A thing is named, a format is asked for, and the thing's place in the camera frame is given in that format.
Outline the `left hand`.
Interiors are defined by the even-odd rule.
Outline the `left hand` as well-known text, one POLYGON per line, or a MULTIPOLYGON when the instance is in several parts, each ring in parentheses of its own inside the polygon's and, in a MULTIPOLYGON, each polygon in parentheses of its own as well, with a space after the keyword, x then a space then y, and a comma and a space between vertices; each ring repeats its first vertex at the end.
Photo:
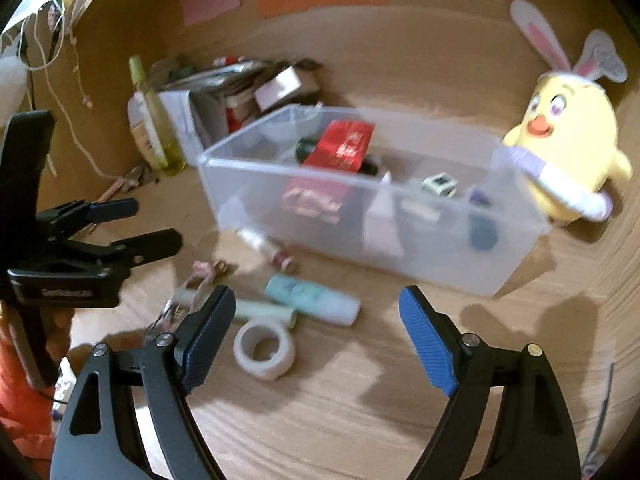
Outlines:
MULTIPOLYGON (((72 328, 75 310, 66 307, 41 307, 40 314, 44 314, 50 321, 46 328, 46 350, 50 358, 58 364, 70 350, 70 329, 72 328)), ((14 349, 9 308, 1 303, 1 340, 14 349)))

